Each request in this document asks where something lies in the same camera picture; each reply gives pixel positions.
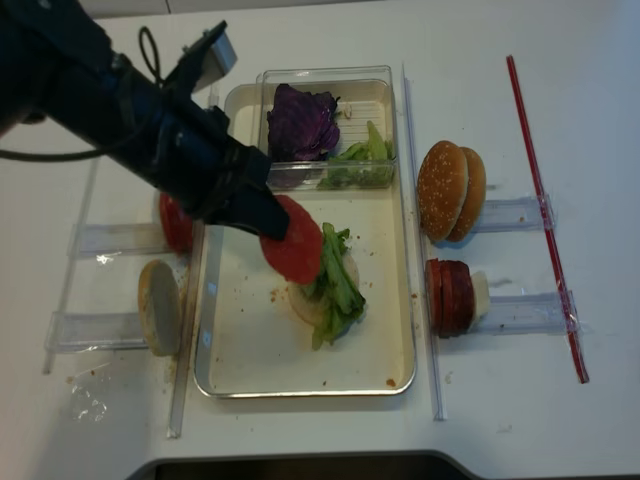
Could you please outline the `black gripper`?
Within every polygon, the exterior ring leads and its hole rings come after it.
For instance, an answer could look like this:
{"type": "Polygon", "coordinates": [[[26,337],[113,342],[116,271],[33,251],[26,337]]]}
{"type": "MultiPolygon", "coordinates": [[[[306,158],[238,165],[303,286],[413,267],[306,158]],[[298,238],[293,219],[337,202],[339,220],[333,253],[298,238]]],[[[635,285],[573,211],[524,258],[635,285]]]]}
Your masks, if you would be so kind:
{"type": "Polygon", "coordinates": [[[223,112],[209,112],[211,132],[166,118],[159,130],[149,182],[185,213],[210,225],[283,240],[289,215],[267,187],[271,161],[227,133],[223,112]]]}

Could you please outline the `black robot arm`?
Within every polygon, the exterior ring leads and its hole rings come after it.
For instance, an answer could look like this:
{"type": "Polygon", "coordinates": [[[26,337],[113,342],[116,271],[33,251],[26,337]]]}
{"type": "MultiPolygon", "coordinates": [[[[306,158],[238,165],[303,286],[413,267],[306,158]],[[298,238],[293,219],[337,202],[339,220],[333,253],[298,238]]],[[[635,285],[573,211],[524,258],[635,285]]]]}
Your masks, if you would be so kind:
{"type": "Polygon", "coordinates": [[[235,62],[224,24],[162,76],[114,51],[76,1],[5,1],[1,127],[50,118],[89,144],[56,161],[108,156],[196,220],[280,240],[289,217],[268,188],[269,158],[229,134],[222,110],[192,98],[235,62]]]}

